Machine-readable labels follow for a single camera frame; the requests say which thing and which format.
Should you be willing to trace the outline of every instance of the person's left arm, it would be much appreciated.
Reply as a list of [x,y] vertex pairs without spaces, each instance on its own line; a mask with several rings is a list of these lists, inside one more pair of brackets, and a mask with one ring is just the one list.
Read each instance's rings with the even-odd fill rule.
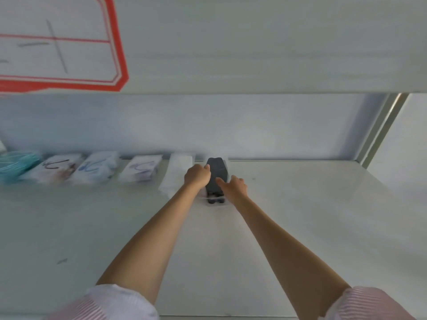
[[179,230],[195,196],[210,178],[209,165],[191,167],[184,185],[123,247],[97,285],[135,290],[154,304]]

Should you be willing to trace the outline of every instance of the person's left hand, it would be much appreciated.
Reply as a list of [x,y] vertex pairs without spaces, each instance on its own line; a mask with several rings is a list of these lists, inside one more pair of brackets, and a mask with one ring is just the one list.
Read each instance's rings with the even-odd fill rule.
[[200,164],[195,164],[190,167],[184,176],[184,184],[194,186],[197,191],[205,187],[211,179],[211,167],[206,165],[201,167]]

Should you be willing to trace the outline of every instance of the sleeve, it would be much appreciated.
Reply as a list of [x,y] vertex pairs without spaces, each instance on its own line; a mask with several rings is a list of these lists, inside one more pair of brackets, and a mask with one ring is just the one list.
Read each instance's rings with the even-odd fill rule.
[[319,320],[415,320],[383,290],[355,286],[342,296]]
[[115,284],[97,285],[46,320],[158,320],[154,306],[141,294]]

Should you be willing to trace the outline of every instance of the black plastic part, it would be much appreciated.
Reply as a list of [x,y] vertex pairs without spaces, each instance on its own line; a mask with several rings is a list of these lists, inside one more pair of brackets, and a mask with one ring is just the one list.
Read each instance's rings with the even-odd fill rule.
[[[221,157],[217,157],[217,158],[211,157],[207,160],[207,164],[209,164],[209,166],[211,167],[211,179],[209,180],[209,183],[206,185],[206,192],[208,193],[208,196],[209,197],[215,196],[217,198],[224,196],[224,193],[222,192],[221,188],[218,186],[218,184],[216,184],[216,181],[215,181],[217,177],[220,177],[224,182],[227,182],[228,171],[224,163],[224,160]],[[215,201],[219,203],[225,202],[223,198],[208,199],[207,201],[210,204],[215,203]]]

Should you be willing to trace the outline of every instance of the plastic package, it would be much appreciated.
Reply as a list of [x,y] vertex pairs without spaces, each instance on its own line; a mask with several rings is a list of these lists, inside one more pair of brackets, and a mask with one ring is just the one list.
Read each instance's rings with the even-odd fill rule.
[[0,183],[11,183],[39,164],[42,160],[36,151],[9,151],[0,155]]
[[37,183],[55,183],[66,180],[82,163],[82,154],[55,155],[20,176],[22,180]]
[[194,165],[195,155],[173,153],[169,158],[166,174],[159,186],[159,191],[172,198],[184,184],[184,175]]
[[157,174],[163,155],[135,156],[120,173],[120,182],[149,181]]
[[220,187],[216,184],[215,178],[221,177],[224,182],[229,182],[231,174],[228,170],[228,158],[220,153],[212,153],[205,156],[203,165],[211,167],[211,180],[206,185],[205,189],[201,190],[198,199],[203,199],[210,206],[227,206],[230,202],[224,196]]
[[107,182],[120,162],[118,151],[99,151],[91,154],[69,178],[73,184]]

